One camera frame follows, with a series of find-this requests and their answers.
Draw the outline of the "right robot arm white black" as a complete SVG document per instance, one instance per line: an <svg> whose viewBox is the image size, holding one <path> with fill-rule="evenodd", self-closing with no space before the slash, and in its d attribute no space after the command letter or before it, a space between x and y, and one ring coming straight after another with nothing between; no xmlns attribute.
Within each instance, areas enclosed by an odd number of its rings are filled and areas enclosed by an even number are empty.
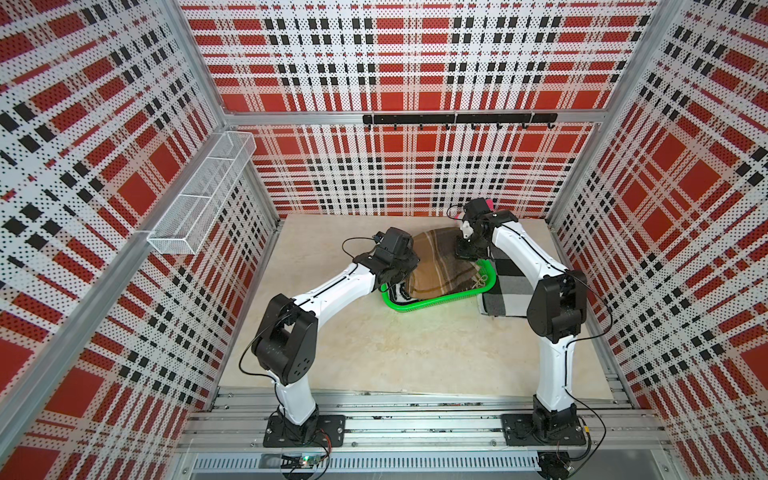
<svg viewBox="0 0 768 480"><path fill-rule="evenodd" d="M531 423L537 437L550 440L578 423L571 393L573 344L586 321L586 280L540 247L513 215L464 215L457 255L485 259L492 246L515 263L533 288L526 318L539 340L539 383Z"/></svg>

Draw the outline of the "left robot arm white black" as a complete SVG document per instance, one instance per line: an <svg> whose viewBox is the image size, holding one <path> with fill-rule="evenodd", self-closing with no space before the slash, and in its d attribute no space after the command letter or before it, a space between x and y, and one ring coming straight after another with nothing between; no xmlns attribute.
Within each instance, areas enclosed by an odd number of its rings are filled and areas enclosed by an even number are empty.
<svg viewBox="0 0 768 480"><path fill-rule="evenodd" d="M410 251L397 256L361 254L320 286L295 297L277 294L269 301L250 351L273 380L287 421L302 426L317 413L308 372L320 329L356 300L405 280L419 262Z"/></svg>

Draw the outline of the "black white smiley scarf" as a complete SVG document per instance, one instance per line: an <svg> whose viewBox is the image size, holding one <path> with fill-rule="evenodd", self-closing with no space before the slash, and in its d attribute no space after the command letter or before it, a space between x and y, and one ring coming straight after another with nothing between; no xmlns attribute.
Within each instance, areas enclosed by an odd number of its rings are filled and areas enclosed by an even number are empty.
<svg viewBox="0 0 768 480"><path fill-rule="evenodd" d="M448 268L431 263L417 267L406 280L393 287L386 297L396 304L409 304L482 288L487 281L488 276L477 263L460 262L458 266Z"/></svg>

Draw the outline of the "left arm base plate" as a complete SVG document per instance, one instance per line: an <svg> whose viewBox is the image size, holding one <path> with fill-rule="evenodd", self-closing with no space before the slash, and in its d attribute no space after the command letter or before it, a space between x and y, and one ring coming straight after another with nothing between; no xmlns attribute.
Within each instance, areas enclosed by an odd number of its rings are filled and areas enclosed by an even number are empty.
<svg viewBox="0 0 768 480"><path fill-rule="evenodd" d="M304 424L295 425L280 413L274 413L268 420L262 445L265 448L341 447L346 420L344 415L314 414Z"/></svg>

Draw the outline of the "grey black checked scarf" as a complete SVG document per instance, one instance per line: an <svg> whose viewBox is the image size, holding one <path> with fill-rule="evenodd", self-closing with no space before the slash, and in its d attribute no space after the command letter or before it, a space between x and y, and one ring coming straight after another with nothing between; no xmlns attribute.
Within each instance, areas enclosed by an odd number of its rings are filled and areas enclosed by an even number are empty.
<svg viewBox="0 0 768 480"><path fill-rule="evenodd" d="M496 282L478 297L480 313L491 317L525 318L535 287L503 253L497 253L491 263L496 272Z"/></svg>

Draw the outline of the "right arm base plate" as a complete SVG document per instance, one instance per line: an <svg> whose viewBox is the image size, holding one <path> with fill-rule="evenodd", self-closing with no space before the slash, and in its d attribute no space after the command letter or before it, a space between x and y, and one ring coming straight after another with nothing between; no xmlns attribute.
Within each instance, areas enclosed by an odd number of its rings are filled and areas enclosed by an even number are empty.
<svg viewBox="0 0 768 480"><path fill-rule="evenodd" d="M504 414L500 417L507 446L585 446L586 434L575 415Z"/></svg>

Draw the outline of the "green plastic basket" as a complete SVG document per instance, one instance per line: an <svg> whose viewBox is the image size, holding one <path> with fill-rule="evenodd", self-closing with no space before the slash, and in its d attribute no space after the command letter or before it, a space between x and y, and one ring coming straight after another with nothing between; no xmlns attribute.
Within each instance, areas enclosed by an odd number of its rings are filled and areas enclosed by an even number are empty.
<svg viewBox="0 0 768 480"><path fill-rule="evenodd" d="M389 308L400 313L405 313L477 295L482 295L483 293L486 293L493 288L493 286L497 283L498 275L493 263L489 260L477 260L476 265L478 266L478 280L474 283L473 289L450 293L427 300L400 301L396 299L398 288L402 286L402 283L400 283L395 287L390 287L388 285L381 286L379 289L381 292L381 298Z"/></svg>

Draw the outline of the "brown plaid fringed scarf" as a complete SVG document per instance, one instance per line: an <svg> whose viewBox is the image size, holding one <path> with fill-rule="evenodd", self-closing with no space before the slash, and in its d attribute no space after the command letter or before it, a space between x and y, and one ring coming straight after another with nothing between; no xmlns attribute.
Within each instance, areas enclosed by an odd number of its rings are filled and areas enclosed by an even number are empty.
<svg viewBox="0 0 768 480"><path fill-rule="evenodd" d="M420 258L417 267L436 263L448 268L458 266L460 262L472 262L456 257L454 249L458 234L459 229L454 227L432 229L417 234L413 238L413 251Z"/></svg>

